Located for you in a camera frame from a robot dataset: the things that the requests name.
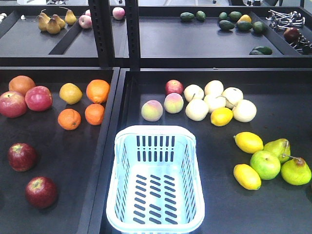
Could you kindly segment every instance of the apple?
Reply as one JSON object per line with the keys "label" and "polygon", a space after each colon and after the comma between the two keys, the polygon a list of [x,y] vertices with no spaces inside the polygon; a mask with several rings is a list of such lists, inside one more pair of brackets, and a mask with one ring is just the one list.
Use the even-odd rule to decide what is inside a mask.
{"label": "apple", "polygon": [[8,118],[16,118],[27,112],[27,105],[22,94],[8,91],[0,96],[0,114]]}
{"label": "apple", "polygon": [[35,177],[26,185],[25,197],[32,206],[44,209],[57,200],[58,188],[53,180],[48,177]]}
{"label": "apple", "polygon": [[17,172],[25,172],[38,162],[36,150],[26,143],[15,143],[8,150],[10,166]]}
{"label": "apple", "polygon": [[274,154],[260,150],[253,154],[250,166],[259,174],[261,179],[273,179],[281,170],[281,163]]}
{"label": "apple", "polygon": [[283,36],[288,43],[292,43],[298,41],[300,32],[297,28],[288,28],[285,30]]}
{"label": "apple", "polygon": [[52,106],[53,98],[47,87],[39,85],[27,91],[25,101],[32,111],[45,111]]}
{"label": "apple", "polygon": [[87,16],[87,15],[82,15],[79,17],[79,25],[81,26],[81,28],[92,28],[92,19],[91,16]]}
{"label": "apple", "polygon": [[166,83],[165,91],[166,91],[165,92],[166,95],[171,94],[171,93],[177,93],[177,94],[182,95],[184,91],[184,87],[180,81],[176,79],[172,79]]}
{"label": "apple", "polygon": [[86,12],[84,13],[86,16],[91,16],[91,11],[90,9],[86,10]]}
{"label": "apple", "polygon": [[125,10],[122,7],[115,7],[112,13],[113,13],[113,17],[116,20],[122,20],[126,14]]}

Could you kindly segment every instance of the lemon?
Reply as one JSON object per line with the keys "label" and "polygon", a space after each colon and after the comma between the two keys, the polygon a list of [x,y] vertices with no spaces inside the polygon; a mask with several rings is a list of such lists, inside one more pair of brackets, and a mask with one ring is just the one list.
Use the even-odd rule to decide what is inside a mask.
{"label": "lemon", "polygon": [[244,152],[254,154],[259,150],[263,150],[262,139],[251,132],[241,132],[234,136],[236,145]]}
{"label": "lemon", "polygon": [[261,179],[258,173],[247,164],[237,164],[233,174],[237,182],[247,190],[258,190],[261,187]]}
{"label": "lemon", "polygon": [[59,97],[67,104],[73,105],[82,98],[82,91],[73,83],[64,84],[59,90]]}
{"label": "lemon", "polygon": [[250,18],[249,15],[242,15],[242,17],[239,18],[239,20],[237,22],[240,22],[240,21],[247,21],[247,22],[251,23],[252,22],[252,18]]}
{"label": "lemon", "polygon": [[210,121],[213,125],[221,127],[228,124],[233,118],[233,111],[227,107],[220,107],[212,111]]}

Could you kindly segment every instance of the orange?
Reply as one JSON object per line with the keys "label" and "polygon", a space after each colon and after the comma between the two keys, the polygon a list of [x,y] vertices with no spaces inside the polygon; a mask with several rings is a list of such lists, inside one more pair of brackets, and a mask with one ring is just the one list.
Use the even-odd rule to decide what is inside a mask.
{"label": "orange", "polygon": [[105,108],[101,104],[93,103],[84,111],[86,120],[91,125],[100,125],[104,119]]}
{"label": "orange", "polygon": [[91,102],[101,104],[107,101],[109,90],[109,83],[102,79],[94,79],[88,84],[86,94]]}
{"label": "orange", "polygon": [[30,77],[17,76],[10,80],[9,91],[16,91],[25,96],[27,91],[35,86],[35,82]]}
{"label": "orange", "polygon": [[58,124],[65,130],[74,130],[81,123],[81,116],[79,112],[68,108],[62,110],[58,115]]}

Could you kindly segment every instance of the black tray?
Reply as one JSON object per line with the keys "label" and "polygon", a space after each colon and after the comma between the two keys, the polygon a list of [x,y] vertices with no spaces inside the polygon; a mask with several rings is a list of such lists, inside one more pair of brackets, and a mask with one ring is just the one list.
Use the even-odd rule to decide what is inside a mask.
{"label": "black tray", "polygon": [[[73,10],[77,19],[89,9],[89,6],[65,7]],[[2,66],[99,66],[94,30],[82,29],[77,21],[73,26],[66,24],[65,28],[56,35],[40,32],[36,17],[42,9],[46,9],[44,12],[49,16],[58,14],[62,19],[65,18],[66,10],[57,5],[0,7],[0,11],[8,15],[0,24]],[[20,19],[22,15],[25,15],[26,20]],[[128,52],[125,51],[127,49],[125,20],[117,21],[111,17],[111,26],[113,38],[104,32],[105,40],[107,43],[113,40],[114,43],[111,44],[117,58],[116,64],[121,64],[122,58],[128,56]]]}
{"label": "black tray", "polygon": [[[268,25],[263,35],[257,35],[253,30],[240,32],[236,28],[224,32],[218,26],[221,12],[240,11],[249,14],[255,22],[263,21],[270,9],[301,13],[306,18],[305,30],[312,32],[312,15],[301,7],[139,7],[140,41],[130,48],[130,58],[134,58],[134,62],[137,60],[142,68],[309,67],[312,56],[296,52]],[[204,22],[196,19],[181,22],[179,16],[182,12],[195,14],[198,10],[206,13]],[[136,34],[136,18],[132,22],[128,25],[128,35]],[[252,48],[258,45],[271,47],[273,54],[249,55]]]}
{"label": "black tray", "polygon": [[[205,199],[204,221],[192,233],[309,233],[311,182],[293,186],[279,174],[273,180],[263,180],[258,191],[245,190],[235,180],[233,168],[236,164],[249,164],[251,154],[241,151],[233,136],[250,131],[258,134],[264,143],[287,138],[292,155],[303,157],[312,167],[311,75],[311,69],[143,69],[140,72],[122,69],[104,158],[112,165],[114,137],[127,126],[185,127],[196,137]],[[200,122],[188,119],[184,106],[178,114],[164,112],[157,122],[145,121],[140,114],[141,106],[151,99],[163,103],[165,83],[170,79],[180,80],[185,87],[194,83],[202,88],[210,80],[218,79],[225,87],[241,89],[244,98],[256,105],[257,115],[249,123],[233,119],[226,126],[216,127],[210,123],[210,114]],[[105,212],[101,233],[118,233],[107,222]]]}
{"label": "black tray", "polygon": [[[1,93],[8,90],[8,82],[17,75],[33,78],[36,85],[47,86],[53,94],[53,106],[44,112],[28,110],[18,118],[0,116],[0,233],[2,234],[87,234],[98,233],[101,213],[94,216],[94,207],[103,207],[104,200],[95,202],[106,133],[110,123],[115,96],[118,68],[13,68],[0,69]],[[85,94],[93,79],[104,79],[111,84],[102,125],[92,126],[84,117],[91,101]],[[59,98],[60,87],[72,82],[83,92],[74,105],[66,105]],[[58,114],[73,108],[81,115],[81,125],[73,130],[62,129]],[[38,151],[38,165],[23,173],[15,172],[7,160],[8,148],[16,142],[28,142]],[[24,189],[31,178],[50,177],[58,186],[59,198],[49,208],[37,210],[24,197]]]}

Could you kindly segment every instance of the green pear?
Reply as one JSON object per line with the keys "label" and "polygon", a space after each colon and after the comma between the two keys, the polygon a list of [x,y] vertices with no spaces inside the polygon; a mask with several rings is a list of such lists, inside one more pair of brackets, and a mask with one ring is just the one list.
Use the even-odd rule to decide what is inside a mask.
{"label": "green pear", "polygon": [[301,157],[285,162],[281,167],[281,175],[287,183],[292,185],[307,184],[312,177],[309,166]]}
{"label": "green pear", "polygon": [[288,161],[289,157],[287,155],[291,155],[291,145],[284,138],[266,143],[263,150],[273,153],[281,163]]}

